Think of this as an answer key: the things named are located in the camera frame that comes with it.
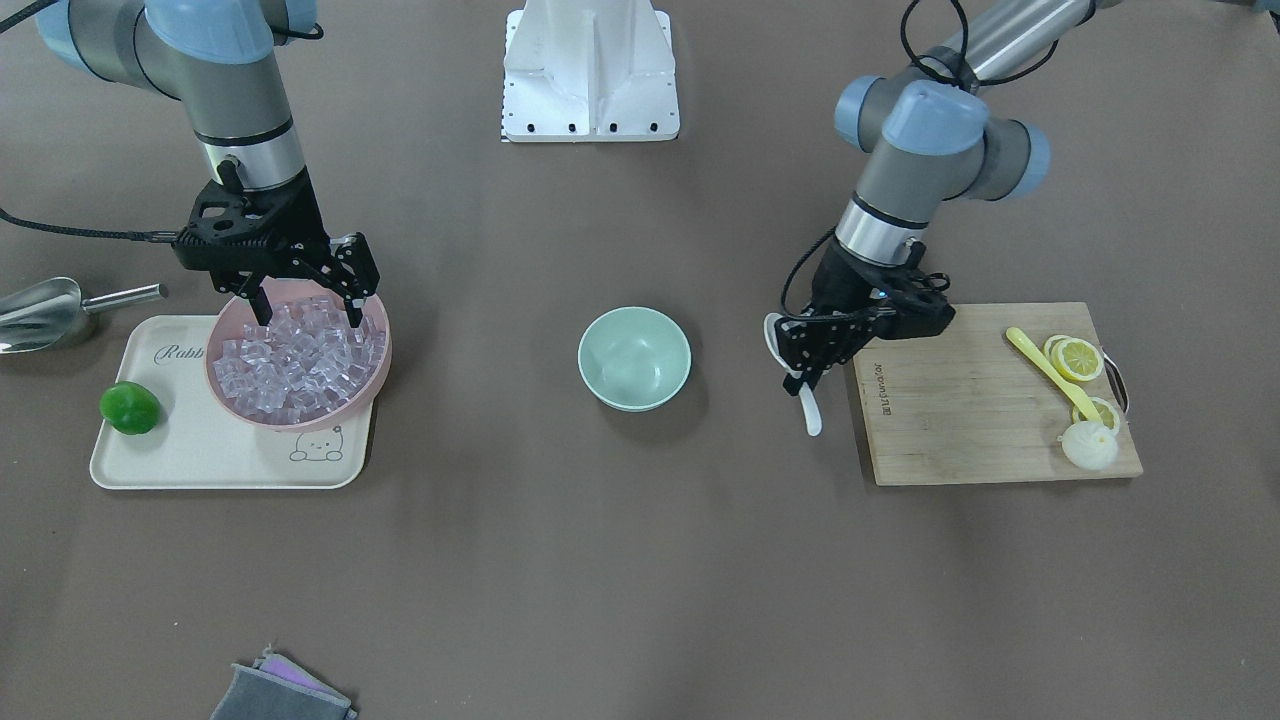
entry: white plastic base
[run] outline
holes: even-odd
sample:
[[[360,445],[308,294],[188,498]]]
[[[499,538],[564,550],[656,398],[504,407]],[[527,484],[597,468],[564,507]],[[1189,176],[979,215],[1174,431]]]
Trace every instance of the white plastic base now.
[[[340,427],[276,433],[232,418],[205,379],[212,315],[157,315],[129,336],[118,380],[148,388],[164,407],[154,430],[125,436],[102,423],[90,475],[106,489],[333,489],[365,466],[372,405]]]
[[[507,17],[503,65],[503,141],[680,133],[671,18],[648,0],[530,0]]]

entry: cutting board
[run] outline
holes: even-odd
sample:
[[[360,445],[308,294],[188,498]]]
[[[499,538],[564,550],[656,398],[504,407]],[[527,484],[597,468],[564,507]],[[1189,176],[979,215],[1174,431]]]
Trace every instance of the cutting board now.
[[[1142,462],[1129,428],[1120,456],[1101,471],[1073,465],[1057,442],[1071,404],[1005,340],[1027,331],[1037,346],[1051,334],[1098,347],[1083,302],[957,305],[941,336],[872,341],[854,356],[850,388],[867,428],[881,486],[938,486],[1137,478]],[[1103,373],[1085,392],[1119,406]]]

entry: yellow handle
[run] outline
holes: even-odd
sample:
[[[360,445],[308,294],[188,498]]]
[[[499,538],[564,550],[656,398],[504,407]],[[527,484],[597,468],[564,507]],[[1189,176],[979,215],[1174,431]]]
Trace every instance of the yellow handle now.
[[[1044,357],[1044,354],[1036,347],[1036,343],[1032,342],[1032,338],[1027,337],[1027,333],[1024,333],[1021,328],[1009,328],[1005,331],[1005,337],[1007,337],[1009,342],[1014,343],[1014,347],[1021,351],[1021,354],[1025,355],[1032,364],[1039,368],[1041,372],[1048,377],[1048,379],[1053,380],[1057,389],[1062,391],[1062,393],[1071,400],[1071,404],[1080,409],[1080,414],[1084,415],[1085,420],[1094,420],[1097,423],[1102,421],[1102,415],[1100,415],[1098,409],[1093,406],[1093,401],[1089,400],[1088,393],[1085,393],[1079,386],[1066,382],[1053,365],[1050,365],[1048,357]]]

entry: towel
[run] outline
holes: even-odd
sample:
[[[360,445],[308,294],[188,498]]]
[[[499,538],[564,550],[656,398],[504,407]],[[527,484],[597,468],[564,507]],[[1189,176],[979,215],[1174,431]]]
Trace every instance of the towel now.
[[[351,700],[271,648],[252,667],[232,669],[232,685],[209,720],[356,720]]]

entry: bowl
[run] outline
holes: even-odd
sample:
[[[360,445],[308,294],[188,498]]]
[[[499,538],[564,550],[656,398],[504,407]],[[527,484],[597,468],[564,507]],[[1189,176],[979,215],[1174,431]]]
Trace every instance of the bowl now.
[[[609,310],[577,345],[582,382],[602,402],[627,413],[675,397],[689,379],[691,359],[680,325],[650,307]]]
[[[266,292],[273,307],[280,305],[282,302],[316,296],[329,296],[333,299],[337,307],[342,307],[342,299],[338,297],[338,295],[311,281],[282,281],[266,278],[262,281],[262,290]],[[228,302],[227,306],[223,307],[221,313],[218,314],[218,319],[214,322],[214,329],[209,334],[209,343],[205,346],[205,379],[209,383],[209,391],[214,393],[214,398],[218,404],[224,410],[230,413],[232,416],[262,429],[280,433],[306,433],[342,424],[342,420],[356,415],[372,404],[378,391],[380,391],[383,388],[383,383],[387,382],[387,372],[390,369],[392,364],[392,328],[389,320],[387,319],[387,309],[383,306],[381,299],[375,295],[365,300],[364,310],[365,316],[367,316],[379,331],[387,333],[387,352],[376,366],[370,368],[370,377],[365,382],[364,387],[356,391],[356,395],[351,396],[344,405],[339,406],[333,413],[320,415],[319,418],[314,418],[305,423],[273,425],[246,418],[232,409],[230,401],[223,397],[221,387],[218,384],[218,377],[214,374],[214,363],[220,360],[223,356],[223,341],[239,340],[244,336],[244,325],[257,323],[253,318],[253,310],[248,306],[248,302],[244,302],[238,297]]]

